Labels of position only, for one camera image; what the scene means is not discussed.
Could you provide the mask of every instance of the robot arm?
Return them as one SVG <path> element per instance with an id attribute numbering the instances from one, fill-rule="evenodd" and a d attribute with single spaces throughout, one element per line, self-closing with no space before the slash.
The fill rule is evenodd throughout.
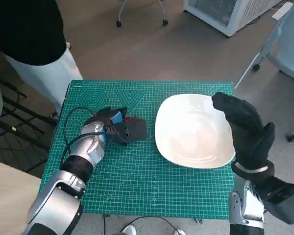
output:
<path id="1" fill-rule="evenodd" d="M 85 125 L 82 134 L 102 132 L 100 121 Z M 69 235 L 82 212 L 81 197 L 96 165 L 104 155 L 104 136 L 80 139 L 69 157 L 38 194 L 28 211 L 24 235 Z"/>
<path id="2" fill-rule="evenodd" d="M 86 120 L 79 139 L 28 211 L 23 235 L 69 235 L 82 212 L 81 197 L 96 165 L 104 156 L 106 142 L 126 145 L 148 137 L 146 122 L 140 117 L 126 117 L 126 107 L 105 107 Z"/>
<path id="3" fill-rule="evenodd" d="M 236 159 L 235 184 L 229 195 L 232 235 L 263 235 L 264 208 L 285 223 L 294 223 L 294 184 L 274 176 L 268 152 L 274 141 L 274 124 L 263 126 L 256 109 L 223 93 L 212 97 L 232 129 Z"/>

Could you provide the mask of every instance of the white pants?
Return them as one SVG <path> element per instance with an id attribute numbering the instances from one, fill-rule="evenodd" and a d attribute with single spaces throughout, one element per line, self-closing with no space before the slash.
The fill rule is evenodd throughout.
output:
<path id="1" fill-rule="evenodd" d="M 58 60 L 42 66 L 24 64 L 7 55 L 5 57 L 26 84 L 53 102 L 58 114 L 70 82 L 83 80 L 68 48 Z"/>

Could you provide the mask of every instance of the green mat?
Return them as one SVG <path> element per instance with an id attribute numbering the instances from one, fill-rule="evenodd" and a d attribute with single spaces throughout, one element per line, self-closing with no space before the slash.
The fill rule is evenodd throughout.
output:
<path id="1" fill-rule="evenodd" d="M 94 111 L 105 106 L 128 107 L 142 116 L 149 138 L 128 146 L 107 144 L 82 198 L 85 212 L 227 219 L 227 198 L 233 186 L 230 165 L 218 169 L 192 169 L 174 165 L 159 153 L 154 123 L 160 104 L 174 94 L 233 94 L 230 83 L 73 81 L 67 93 L 45 168 L 41 188 L 59 167 L 65 148 L 63 124 L 76 106 Z M 68 139 L 80 134 L 87 111 L 76 111 L 67 125 Z"/>

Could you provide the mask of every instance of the white cabinet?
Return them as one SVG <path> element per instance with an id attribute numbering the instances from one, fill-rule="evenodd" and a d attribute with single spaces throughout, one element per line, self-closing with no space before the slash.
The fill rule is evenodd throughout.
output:
<path id="1" fill-rule="evenodd" d="M 280 1 L 184 0 L 184 10 L 230 37 Z"/>

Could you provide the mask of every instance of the floor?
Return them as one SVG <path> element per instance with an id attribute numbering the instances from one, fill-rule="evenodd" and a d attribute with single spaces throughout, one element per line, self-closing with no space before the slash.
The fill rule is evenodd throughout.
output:
<path id="1" fill-rule="evenodd" d="M 161 26 L 155 0 L 128 1 L 122 28 L 116 28 L 121 2 L 104 0 L 58 0 L 71 52 L 85 79 L 227 81 L 236 83 L 275 24 L 272 10 L 231 38 L 214 30 L 189 13 L 182 0 L 165 0 L 169 25 Z M 23 105 L 47 115 L 52 104 L 17 77 L 0 54 L 0 76 L 16 84 L 29 97 Z M 250 73 L 236 95 L 251 102 L 264 123 L 276 124 L 276 140 L 269 158 L 276 175 L 294 183 L 294 143 L 284 135 L 294 131 L 294 79 L 279 73 L 265 61 L 257 73 Z M 106 234 L 118 232 L 133 216 L 106 219 Z M 266 234 L 294 235 L 286 225 L 266 214 Z M 169 219 L 188 235 L 229 234 L 227 221 Z M 173 228 L 155 218 L 135 222 L 138 234 L 173 234 Z M 103 234 L 101 215 L 84 214 L 74 235 Z"/>

